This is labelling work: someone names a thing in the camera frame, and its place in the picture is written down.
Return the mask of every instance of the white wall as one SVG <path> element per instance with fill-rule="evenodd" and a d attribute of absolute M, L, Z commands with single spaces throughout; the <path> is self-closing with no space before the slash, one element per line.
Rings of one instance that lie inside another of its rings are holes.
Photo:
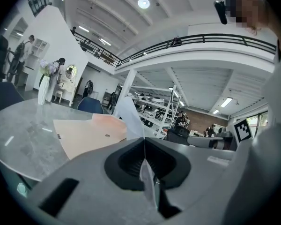
<path fill-rule="evenodd" d="M 49 43 L 49 49 L 44 55 L 47 61 L 55 61 L 65 58 L 64 69 L 70 64 L 77 66 L 76 85 L 88 63 L 88 58 L 78 45 L 59 9 L 53 6 L 46 6 L 28 26 L 23 39 L 27 39 L 31 34 Z M 34 88 L 39 88 L 41 73 L 38 72 Z M 64 99 L 70 100 L 71 95 L 64 93 Z"/>
<path fill-rule="evenodd" d="M 119 80 L 110 76 L 108 73 L 101 71 L 98 72 L 91 67 L 86 66 L 82 74 L 82 82 L 80 84 L 78 94 L 82 95 L 84 92 L 85 84 L 91 80 L 94 83 L 93 91 L 98 92 L 97 100 L 102 103 L 105 92 L 115 92 Z"/>

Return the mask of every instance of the white chair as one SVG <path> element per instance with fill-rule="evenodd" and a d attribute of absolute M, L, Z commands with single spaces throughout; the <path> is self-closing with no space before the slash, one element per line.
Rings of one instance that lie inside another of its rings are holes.
<path fill-rule="evenodd" d="M 54 99 L 54 101 L 55 101 L 56 98 L 57 98 L 57 94 L 60 94 L 60 98 L 59 98 L 59 103 L 60 103 L 60 102 L 61 102 L 61 97 L 62 97 L 63 91 L 57 90 L 57 91 L 55 92 L 55 99 Z"/>

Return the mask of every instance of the white paper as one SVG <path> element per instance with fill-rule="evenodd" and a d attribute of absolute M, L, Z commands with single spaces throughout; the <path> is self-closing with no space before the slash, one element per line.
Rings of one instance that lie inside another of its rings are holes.
<path fill-rule="evenodd" d="M 131 97 L 125 97 L 118 101 L 114 114 L 121 117 L 127 125 L 127 140 L 145 138 L 144 127 Z"/>
<path fill-rule="evenodd" d="M 140 180 L 145 184 L 145 197 L 157 209 L 153 172 L 150 164 L 146 159 L 144 159 L 140 168 Z"/>

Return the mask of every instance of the white column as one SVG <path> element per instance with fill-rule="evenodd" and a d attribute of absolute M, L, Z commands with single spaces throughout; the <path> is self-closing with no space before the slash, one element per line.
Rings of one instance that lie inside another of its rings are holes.
<path fill-rule="evenodd" d="M 132 85 L 132 83 L 134 81 L 135 75 L 136 75 L 135 69 L 131 69 L 125 80 L 124 86 L 122 88 L 122 91 L 121 91 L 121 94 L 120 94 L 120 97 L 118 98 L 118 100 L 121 100 L 122 98 L 126 97 L 126 95 L 129 92 L 129 87 Z"/>

